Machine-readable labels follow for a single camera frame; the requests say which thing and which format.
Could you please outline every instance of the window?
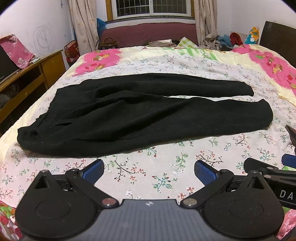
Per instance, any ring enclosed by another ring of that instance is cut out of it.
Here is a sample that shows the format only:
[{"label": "window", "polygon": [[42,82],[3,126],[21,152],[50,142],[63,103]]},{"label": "window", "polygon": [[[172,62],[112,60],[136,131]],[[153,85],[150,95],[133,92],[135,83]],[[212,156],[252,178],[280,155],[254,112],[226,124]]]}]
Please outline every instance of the window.
[{"label": "window", "polygon": [[155,15],[191,16],[191,0],[110,0],[106,1],[107,12],[108,2],[112,3],[113,19]]}]

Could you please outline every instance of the window frame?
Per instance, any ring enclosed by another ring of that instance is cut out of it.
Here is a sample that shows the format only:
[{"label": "window frame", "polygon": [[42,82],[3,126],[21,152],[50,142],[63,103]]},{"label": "window frame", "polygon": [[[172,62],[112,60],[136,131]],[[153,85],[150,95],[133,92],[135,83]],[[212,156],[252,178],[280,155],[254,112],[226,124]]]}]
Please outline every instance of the window frame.
[{"label": "window frame", "polygon": [[117,16],[117,7],[116,0],[106,0],[106,9],[107,9],[107,20],[116,20],[132,17],[151,17],[151,16],[180,16],[180,17],[194,17],[194,5],[193,0],[186,0],[186,14],[184,13],[154,13],[153,12],[153,0],[149,0],[149,11],[151,13],[144,14],[132,14],[127,16]]}]

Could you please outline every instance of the bed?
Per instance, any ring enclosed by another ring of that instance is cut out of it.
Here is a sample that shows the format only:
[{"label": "bed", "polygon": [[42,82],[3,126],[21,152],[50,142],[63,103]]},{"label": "bed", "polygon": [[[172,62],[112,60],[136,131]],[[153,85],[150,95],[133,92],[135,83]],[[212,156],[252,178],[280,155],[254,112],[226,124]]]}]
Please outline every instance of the bed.
[{"label": "bed", "polygon": [[[131,153],[98,157],[104,161],[105,173],[95,186],[120,202],[123,199],[177,199],[180,202],[203,187],[194,174],[196,160],[203,160],[218,170],[229,169],[236,175],[243,175],[243,163],[247,157],[281,169],[282,155],[294,152],[285,126],[296,127],[296,97],[291,87],[296,81],[296,69],[281,55],[264,46],[245,45],[231,52],[138,46],[89,53],[80,57],[0,138],[0,225],[7,238],[18,240],[20,236],[12,207],[17,206],[40,170],[62,174],[71,168],[81,169],[97,159],[59,158],[23,150],[16,141],[17,129],[30,125],[45,113],[58,88],[79,84],[86,79],[149,72],[244,81],[253,88],[254,96],[232,99],[249,102],[265,99],[274,118],[266,130],[202,139],[184,138],[169,144],[142,147]],[[293,76],[288,88],[279,81],[282,73]],[[291,225],[292,222],[282,229],[279,238],[292,228]]]}]

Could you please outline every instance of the window sill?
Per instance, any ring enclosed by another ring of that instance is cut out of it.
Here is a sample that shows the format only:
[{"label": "window sill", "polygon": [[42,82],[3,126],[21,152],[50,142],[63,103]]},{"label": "window sill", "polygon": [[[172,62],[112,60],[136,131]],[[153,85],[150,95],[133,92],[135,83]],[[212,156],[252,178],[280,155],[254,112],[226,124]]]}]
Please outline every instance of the window sill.
[{"label": "window sill", "polygon": [[110,21],[106,21],[107,24],[109,23],[118,23],[130,20],[139,20],[139,19],[158,19],[158,18],[174,18],[174,19],[188,19],[188,20],[195,20],[193,17],[188,16],[178,16],[178,15],[157,15],[157,16],[141,16],[141,17],[128,17],[128,18],[118,18]]}]

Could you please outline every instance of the handbag handle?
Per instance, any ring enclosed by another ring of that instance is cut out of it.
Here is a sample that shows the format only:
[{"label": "handbag handle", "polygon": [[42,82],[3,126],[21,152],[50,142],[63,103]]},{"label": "handbag handle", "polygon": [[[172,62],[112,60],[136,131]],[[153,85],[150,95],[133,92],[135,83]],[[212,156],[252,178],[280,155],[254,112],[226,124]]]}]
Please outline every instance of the handbag handle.
[{"label": "handbag handle", "polygon": [[111,41],[111,42],[114,42],[114,39],[113,39],[113,38],[111,38],[111,37],[107,37],[107,38],[105,38],[105,39],[103,40],[103,42],[102,42],[102,43],[105,43],[107,39],[112,39],[112,41]]}]

